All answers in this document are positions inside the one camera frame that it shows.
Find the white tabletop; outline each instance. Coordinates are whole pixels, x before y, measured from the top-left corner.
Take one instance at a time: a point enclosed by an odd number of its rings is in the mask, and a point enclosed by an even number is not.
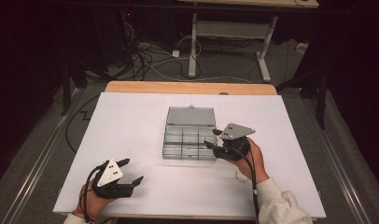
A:
[[[106,216],[254,219],[251,184],[236,181],[230,163],[162,158],[169,106],[189,105],[213,107],[219,129],[229,122],[254,128],[249,137],[261,147],[269,175],[311,217],[326,216],[280,96],[116,92],[102,93],[53,211],[76,208],[95,166],[129,158],[120,183],[144,180],[131,198],[108,205]]]

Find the dark background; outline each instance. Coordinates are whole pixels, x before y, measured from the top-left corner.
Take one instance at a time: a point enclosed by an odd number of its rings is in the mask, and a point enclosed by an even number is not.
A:
[[[273,41],[312,40],[297,76],[331,58],[329,89],[379,180],[379,1],[361,2],[354,16],[329,18],[319,25],[310,15],[282,17]],[[347,0],[319,3],[322,9],[346,9],[358,4]],[[53,94],[62,83],[65,59],[76,56],[102,69],[106,63],[103,43],[92,43],[93,35],[98,34],[95,14],[81,13],[75,14],[78,30],[72,16],[61,7],[41,0],[0,0],[0,177],[37,119],[53,103]],[[151,35],[159,32],[157,37],[168,44],[175,43],[180,34],[187,35],[190,28],[190,14],[134,15],[139,29]],[[317,79],[304,81],[301,86],[312,83]]]

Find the wrist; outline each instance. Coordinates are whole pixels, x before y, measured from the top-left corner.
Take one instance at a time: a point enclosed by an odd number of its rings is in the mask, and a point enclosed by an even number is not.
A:
[[[82,218],[85,217],[84,213],[82,213],[82,211],[80,211],[80,210],[78,210],[78,209],[76,209],[76,210],[74,210],[73,212],[71,212],[71,214],[73,214],[73,215],[76,216],[76,217],[82,217]]]
[[[256,183],[259,184],[265,180],[269,179],[268,174],[265,172],[256,172]]]

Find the white sleeve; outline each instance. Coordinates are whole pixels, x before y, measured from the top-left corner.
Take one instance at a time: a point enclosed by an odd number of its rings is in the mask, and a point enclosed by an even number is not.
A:
[[[76,217],[73,214],[69,213],[67,215],[66,220],[64,221],[64,224],[84,224],[85,219],[82,217]]]
[[[291,191],[283,192],[272,178],[259,183],[257,192],[260,205],[260,224],[312,223],[309,214],[298,206],[295,195]]]

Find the cable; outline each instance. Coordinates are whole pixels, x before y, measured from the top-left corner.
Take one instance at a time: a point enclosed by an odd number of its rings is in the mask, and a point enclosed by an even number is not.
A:
[[[82,199],[84,198],[85,193],[88,193],[89,191],[92,191],[93,189],[88,189],[87,192],[83,192],[81,197],[79,198],[79,201],[82,202]],[[84,211],[84,207],[82,206],[82,203],[79,203],[79,208],[81,211]]]
[[[159,67],[161,67],[161,66],[164,66],[164,65],[166,65],[166,64],[168,64],[168,63],[176,63],[176,64],[180,65],[180,73],[181,73],[181,76],[184,77],[184,74],[183,74],[183,65],[182,65],[181,63],[179,63],[179,62],[166,62],[166,63],[159,64],[159,65],[157,65],[157,66],[155,66],[155,67],[153,67],[153,68],[156,69],[156,68],[159,68]]]
[[[131,46],[132,41],[133,41],[133,37],[134,37],[134,28],[133,28],[133,27],[131,26],[131,24],[129,24],[128,22],[125,22],[124,24],[127,25],[127,26],[129,26],[130,31],[131,31],[131,33],[132,33],[132,35],[131,35],[131,40],[129,41],[129,44],[128,44],[128,46]],[[130,32],[128,31],[128,34],[125,36],[125,41],[126,41],[126,39],[128,38],[129,33],[130,33]]]
[[[235,153],[237,153],[238,155],[240,155],[244,160],[245,162],[247,163],[248,165],[248,168],[250,169],[250,172],[251,172],[251,184],[252,184],[252,189],[253,189],[253,204],[254,204],[254,209],[255,209],[255,212],[256,212],[256,219],[258,219],[259,217],[259,214],[260,214],[260,208],[259,208],[259,201],[258,201],[258,196],[257,194],[255,193],[256,190],[257,190],[257,182],[256,182],[256,172],[254,171],[254,167],[251,165],[250,161],[248,160],[248,158],[243,155],[238,149],[236,149],[235,147],[224,147],[223,148],[224,150],[231,150],[233,149],[233,151]]]
[[[136,53],[133,55],[133,60],[133,80],[136,80],[137,77],[141,77],[140,81],[142,81],[144,80],[144,77],[149,70],[147,64],[152,63],[152,56],[150,56],[147,53],[141,52],[141,50],[137,50]],[[141,64],[137,66],[134,64],[135,61],[140,61]]]
[[[151,50],[150,52],[153,52],[153,53],[162,53],[162,54],[169,54],[170,56],[173,57],[173,55],[172,55],[171,53],[169,53],[168,51],[166,51],[166,50],[164,50],[164,49],[162,49],[162,48],[160,48],[160,47],[158,47],[158,46],[155,46],[155,45],[153,45],[153,44],[149,44],[149,43],[139,43],[139,45],[149,45],[149,48],[148,48],[148,49],[142,49],[142,50],[147,51],[147,50],[150,50],[150,49],[152,49],[152,48],[161,49],[162,51]]]
[[[74,150],[74,147],[71,145],[69,139],[68,139],[68,128],[70,127],[70,124],[71,122],[73,121],[73,119],[76,117],[76,115],[79,113],[79,111],[82,110],[82,108],[84,108],[88,103],[90,103],[91,101],[93,101],[94,99],[96,99],[97,97],[100,96],[100,93],[93,96],[90,100],[88,100],[84,105],[82,105],[77,111],[76,113],[74,113],[73,117],[71,117],[71,119],[68,121],[67,123],[67,126],[66,126],[66,129],[65,129],[65,132],[64,132],[64,137],[65,137],[65,140],[66,140],[66,143],[67,145],[70,147],[70,149],[74,152],[74,154],[77,154],[77,152]]]
[[[254,84],[254,82],[251,82],[249,80],[246,80],[244,78],[240,78],[240,77],[207,77],[207,78],[201,78],[201,79],[191,79],[191,80],[183,80],[183,79],[176,79],[176,78],[172,78],[172,77],[167,77],[167,76],[164,76],[163,74],[161,74],[157,69],[155,69],[155,67],[153,67],[152,65],[148,65],[150,68],[152,68],[158,75],[160,75],[161,77],[164,77],[166,79],[169,79],[169,80],[173,80],[173,81],[179,81],[179,82],[196,82],[196,81],[206,81],[206,80],[214,80],[214,79],[221,79],[221,78],[232,78],[232,79],[238,79],[238,80],[242,80],[244,82],[248,82],[248,83],[251,83],[251,84]]]
[[[202,74],[201,66],[199,65],[198,60],[196,60],[195,56],[192,55],[192,52],[190,53],[190,57],[193,59],[193,61],[195,61],[196,67],[198,67],[198,70],[199,70],[198,75],[196,75],[195,77],[185,77],[185,76],[183,75],[183,77],[184,77],[184,78],[187,78],[187,79],[196,79],[196,78],[200,77],[201,74]]]
[[[248,81],[250,82],[250,83],[253,83],[253,82],[251,82],[250,80],[251,80],[251,77],[250,77],[250,74],[251,74],[251,72],[257,67],[257,63],[256,63],[256,65],[254,65],[251,69],[250,69],[250,71],[247,73],[247,77],[248,77]]]
[[[196,41],[196,43],[198,43],[198,46],[199,46],[199,52],[196,54],[196,56],[199,56],[201,54],[201,43],[199,43],[199,41],[196,39],[196,38],[193,38],[192,36],[186,36],[184,38],[182,38],[180,41],[178,41],[177,45],[175,46],[175,49],[178,50],[178,46],[180,45],[180,43],[185,40],[185,39],[193,39]]]
[[[94,174],[96,171],[102,169],[103,166],[104,166],[104,164],[99,165],[99,166],[96,166],[96,168],[94,168],[94,169],[91,171],[91,173],[88,175],[87,182],[85,183],[85,190],[88,190],[88,186],[89,186],[89,184],[90,184],[91,177],[93,176],[93,174]],[[82,211],[84,212],[85,223],[91,223],[91,218],[90,218],[90,216],[89,216],[89,214],[88,214],[87,195],[88,195],[88,192],[85,193],[85,195],[84,195],[84,203],[82,204],[82,206],[83,206],[83,210],[82,210]]]
[[[243,39],[243,38],[232,39],[232,41],[242,41],[242,43],[240,43],[239,45],[235,45],[235,44],[223,41],[222,39],[224,39],[224,37],[217,37],[217,38],[213,39],[213,38],[208,38],[207,36],[199,36],[199,39],[201,41],[202,41],[202,39],[205,39],[205,40],[209,40],[211,42],[217,42],[218,43],[218,47],[203,45],[203,49],[204,48],[218,49],[218,52],[215,53],[215,54],[212,54],[212,55],[204,54],[204,51],[203,51],[202,56],[204,56],[204,57],[214,57],[214,56],[217,56],[217,55],[219,55],[225,49],[246,48],[249,45],[251,45],[251,43],[255,40],[255,39],[250,39],[250,38],[246,38],[246,39]]]

